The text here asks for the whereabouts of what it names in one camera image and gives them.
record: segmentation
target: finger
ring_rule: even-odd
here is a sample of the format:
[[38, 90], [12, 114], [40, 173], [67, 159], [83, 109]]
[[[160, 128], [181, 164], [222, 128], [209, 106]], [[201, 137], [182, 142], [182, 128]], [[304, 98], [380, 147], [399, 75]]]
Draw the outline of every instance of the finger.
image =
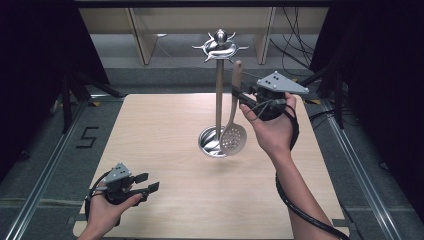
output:
[[142, 197], [143, 197], [143, 195], [141, 195], [141, 193], [138, 193], [138, 194], [128, 198], [125, 202], [118, 205], [119, 210], [121, 211], [121, 213], [125, 212], [128, 208], [137, 204], [138, 201], [140, 201], [140, 199]]
[[102, 179], [102, 180], [101, 180], [101, 181], [97, 184], [97, 187], [94, 189], [93, 196], [103, 194], [103, 193], [104, 193], [104, 191], [103, 191], [103, 190], [105, 190], [105, 189], [107, 189], [107, 187], [106, 187], [106, 179], [105, 179], [105, 178], [103, 178], [103, 179]]
[[243, 113], [244, 117], [249, 120], [250, 124], [254, 126], [258, 121], [251, 121], [252, 119], [257, 119], [255, 112], [251, 111], [246, 104], [240, 104], [240, 110]]
[[285, 93], [285, 96], [286, 96], [287, 105], [289, 105], [293, 109], [296, 109], [296, 101], [297, 101], [296, 97], [288, 92]]

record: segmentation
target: wooden table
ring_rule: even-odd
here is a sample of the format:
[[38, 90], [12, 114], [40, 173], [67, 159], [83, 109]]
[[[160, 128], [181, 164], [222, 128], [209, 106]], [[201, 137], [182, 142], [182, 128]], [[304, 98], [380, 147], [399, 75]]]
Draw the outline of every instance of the wooden table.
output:
[[[298, 99], [300, 136], [293, 158], [330, 219], [344, 219], [306, 110]], [[231, 95], [223, 96], [223, 125]], [[275, 188], [275, 170], [238, 110], [235, 123], [248, 140], [237, 155], [212, 158], [198, 146], [199, 134], [215, 125], [215, 94], [129, 95], [123, 103], [93, 178], [123, 162], [159, 191], [125, 212], [108, 237], [292, 239], [288, 211]], [[77, 221], [79, 236], [85, 221]], [[348, 228], [339, 228], [348, 234]]]

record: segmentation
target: wrist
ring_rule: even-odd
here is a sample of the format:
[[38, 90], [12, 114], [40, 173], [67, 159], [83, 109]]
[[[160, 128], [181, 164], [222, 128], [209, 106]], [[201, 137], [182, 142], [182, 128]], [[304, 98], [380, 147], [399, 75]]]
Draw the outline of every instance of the wrist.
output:
[[290, 151], [280, 151], [275, 153], [268, 153], [269, 158], [276, 168], [287, 166], [293, 163]]

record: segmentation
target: black backdrop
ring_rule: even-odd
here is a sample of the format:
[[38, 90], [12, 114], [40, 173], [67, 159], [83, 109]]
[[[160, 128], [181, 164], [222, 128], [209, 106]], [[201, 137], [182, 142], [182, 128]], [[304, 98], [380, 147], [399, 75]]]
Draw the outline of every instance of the black backdrop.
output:
[[0, 181], [49, 116], [61, 80], [74, 70], [108, 83], [78, 9], [1, 1]]
[[[424, 5], [369, 1], [363, 11], [365, 24], [352, 41], [359, 46], [351, 46], [357, 51], [341, 59], [343, 81], [355, 115], [424, 222]], [[328, 64], [353, 14], [330, 8], [314, 71]]]

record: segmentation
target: slotted spoon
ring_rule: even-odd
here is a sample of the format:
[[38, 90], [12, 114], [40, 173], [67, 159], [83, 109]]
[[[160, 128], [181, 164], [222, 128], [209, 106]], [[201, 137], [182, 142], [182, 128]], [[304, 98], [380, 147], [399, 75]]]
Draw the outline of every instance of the slotted spoon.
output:
[[[232, 85], [240, 88], [242, 76], [241, 61], [236, 61], [233, 66]], [[230, 120], [219, 138], [222, 153], [232, 156], [240, 152], [247, 140], [247, 133], [243, 126], [234, 123], [238, 98], [233, 96], [231, 103]]]

